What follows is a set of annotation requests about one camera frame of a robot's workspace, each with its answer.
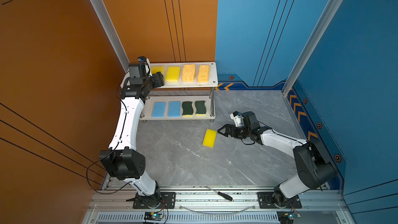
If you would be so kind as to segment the blue sponge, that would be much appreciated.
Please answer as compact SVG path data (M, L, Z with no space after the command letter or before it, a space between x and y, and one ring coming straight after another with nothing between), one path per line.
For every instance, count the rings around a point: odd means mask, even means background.
M165 115L166 102L155 102L153 105L152 118L163 118Z
M181 112L181 101L170 101L169 102L169 109L168 109L168 117L180 117Z

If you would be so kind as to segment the green yellow scouring sponge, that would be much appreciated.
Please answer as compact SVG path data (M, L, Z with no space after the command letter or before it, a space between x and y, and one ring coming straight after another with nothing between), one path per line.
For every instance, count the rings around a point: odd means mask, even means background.
M205 105L206 101L195 101L195 107L196 107L196 116L206 116L207 114L207 108Z
M192 102L191 101L184 101L182 102L182 116L183 117L192 117L193 113L194 113L194 109L192 106Z

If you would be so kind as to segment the orange yellow sponge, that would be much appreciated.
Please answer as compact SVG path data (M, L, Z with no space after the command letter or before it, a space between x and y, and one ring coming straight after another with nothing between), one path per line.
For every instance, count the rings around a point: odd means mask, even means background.
M198 83L208 83L208 81L209 81L209 71L210 71L210 66L209 65L200 65L199 73L198 73L198 76L197 76Z
M182 70L182 81L184 83L194 82L195 76L196 76L195 64L185 64Z

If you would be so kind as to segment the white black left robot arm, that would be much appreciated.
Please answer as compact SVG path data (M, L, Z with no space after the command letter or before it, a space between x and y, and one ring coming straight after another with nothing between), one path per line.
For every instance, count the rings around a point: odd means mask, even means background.
M145 101L154 88L164 86L161 72L154 75L145 57L129 65L120 92L120 115L114 138L99 161L111 177L124 181L137 191L136 199L148 204L161 202L159 184L146 172L146 158L136 148L138 124Z

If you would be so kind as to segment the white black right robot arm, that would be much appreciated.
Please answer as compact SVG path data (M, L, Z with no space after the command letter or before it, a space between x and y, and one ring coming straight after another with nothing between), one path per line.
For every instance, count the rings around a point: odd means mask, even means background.
M338 169L318 139L308 141L281 134L257 120L253 112L235 111L230 117L234 123L219 128L219 134L240 141L249 138L254 144L277 149L294 158L296 174L274 188L271 202L276 207L287 207L299 194L315 190L337 177Z

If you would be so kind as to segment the white two-tier shelf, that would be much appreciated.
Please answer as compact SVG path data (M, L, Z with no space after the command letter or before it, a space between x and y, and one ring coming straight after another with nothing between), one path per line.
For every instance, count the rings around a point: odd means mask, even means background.
M196 76L195 76L195 81L191 83L184 83L182 81L182 70L183 66L185 64L195 64L196 66ZM210 66L210 71L209 71L209 81L208 83L198 83L197 81L197 76L199 73L199 67L200 65L209 65ZM154 89L192 89L192 88L208 88L210 90L210 93L208 95L180 95L180 96L151 96L150 94L148 95L145 104L144 104L144 109L142 111L142 115L140 120L141 121L147 121L147 120L191 120L191 119L209 119L209 120L214 120L215 119L215 100L214 100L214 91L216 87L218 86L218 77L217 77L217 68L216 64L214 62L194 62L194 63L155 63L151 64L150 63L150 70L152 66L165 66L165 75L167 72L167 68L169 66L180 66L181 71L180 71L180 77L179 77L179 82L177 83L166 83L163 87L160 88L154 88ZM125 77L123 78L123 81L120 85L122 89L122 84L124 80L127 78L127 73ZM192 117L183 117L182 116L182 107L181 107L181 112L180 112L180 117L174 117L174 118L169 118L168 117L168 109L169 109L169 102L170 101L191 101L193 104L193 109L194 113ZM205 105L207 108L207 114L206 116L196 116L196 107L195 107L195 101L206 101ZM152 110L153 110L153 105L155 102L166 102L166 109L165 109L165 115L163 118L152 118Z

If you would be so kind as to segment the right green circuit board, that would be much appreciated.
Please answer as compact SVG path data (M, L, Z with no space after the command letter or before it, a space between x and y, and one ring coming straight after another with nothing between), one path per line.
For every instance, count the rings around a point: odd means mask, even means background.
M293 224L294 216L291 212L277 212L278 220L281 224Z

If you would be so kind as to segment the green circuit board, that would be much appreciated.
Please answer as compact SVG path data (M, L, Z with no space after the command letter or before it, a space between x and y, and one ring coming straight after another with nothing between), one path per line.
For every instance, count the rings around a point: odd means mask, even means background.
M163 221L165 215L158 212L145 212L144 223L159 224Z
M294 216L291 212L277 212L278 220L281 224L293 224Z

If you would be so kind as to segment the left green circuit board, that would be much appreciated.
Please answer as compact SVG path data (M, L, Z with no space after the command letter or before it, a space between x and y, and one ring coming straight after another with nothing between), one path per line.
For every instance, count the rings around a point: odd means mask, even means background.
M163 221L165 215L158 212L145 212L144 223L159 224Z

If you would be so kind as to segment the black handled screwdriver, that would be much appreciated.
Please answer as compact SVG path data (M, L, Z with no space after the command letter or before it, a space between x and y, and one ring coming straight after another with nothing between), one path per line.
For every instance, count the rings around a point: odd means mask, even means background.
M229 196L228 194L225 194L225 193L222 193L220 191L214 190L214 189L212 189L210 187L206 187L206 188L211 190L211 191L213 191L213 192L215 192L217 195L223 197L227 201L233 201L233 198L231 196Z

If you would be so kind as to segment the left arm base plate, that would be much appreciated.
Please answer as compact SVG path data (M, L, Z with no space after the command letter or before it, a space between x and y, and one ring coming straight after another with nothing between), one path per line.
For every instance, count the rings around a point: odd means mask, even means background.
M135 195L134 209L174 209L176 203L176 192L156 192L152 196Z

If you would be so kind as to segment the left aluminium corner post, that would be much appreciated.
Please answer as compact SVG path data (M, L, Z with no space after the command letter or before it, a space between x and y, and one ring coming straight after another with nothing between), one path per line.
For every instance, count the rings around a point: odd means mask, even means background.
M95 13L101 22L101 25L114 49L117 58L125 72L128 71L129 59L123 47L123 44L118 36L115 26L111 20L111 17L107 11L103 0L90 0L90 3L95 10Z

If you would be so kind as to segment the aluminium corner post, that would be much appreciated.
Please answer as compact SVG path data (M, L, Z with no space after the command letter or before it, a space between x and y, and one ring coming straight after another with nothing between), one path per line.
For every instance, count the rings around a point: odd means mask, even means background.
M90 3L95 10L95 13L101 22L101 25L114 49L117 58L125 72L128 71L129 59L123 47L123 44L118 36L115 26L111 20L111 17L107 11L103 0L90 0Z
M325 30L329 26L337 10L339 9L343 0L328 0L317 24L315 25L307 43L305 44L301 54L299 55L283 89L282 95L287 96L289 91L292 89L294 83L298 79L301 71L305 67L307 61L314 52L316 46L321 40Z

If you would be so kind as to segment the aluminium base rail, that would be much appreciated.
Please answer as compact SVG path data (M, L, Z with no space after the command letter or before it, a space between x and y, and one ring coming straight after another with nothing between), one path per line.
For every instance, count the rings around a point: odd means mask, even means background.
M83 218L84 224L150 224L144 223L145 212L165 215L160 224L280 224L277 212L291 212L294 224L354 224L340 192L310 190L298 197L302 208L261 209L257 193L272 192L270 187L212 187L228 194L233 201L206 187L165 187L161 191L176 192L174 209L134 209L133 190L115 194L95 194Z

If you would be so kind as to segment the right aluminium corner post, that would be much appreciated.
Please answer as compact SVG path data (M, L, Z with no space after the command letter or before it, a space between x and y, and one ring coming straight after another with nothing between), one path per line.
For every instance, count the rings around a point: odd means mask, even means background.
M301 54L299 55L283 89L282 95L287 96L289 91L292 89L294 83L298 79L301 71L305 67L307 61L314 52L316 46L321 40L325 30L329 26L337 10L339 9L343 0L328 0L317 24L315 25L307 43L305 44Z

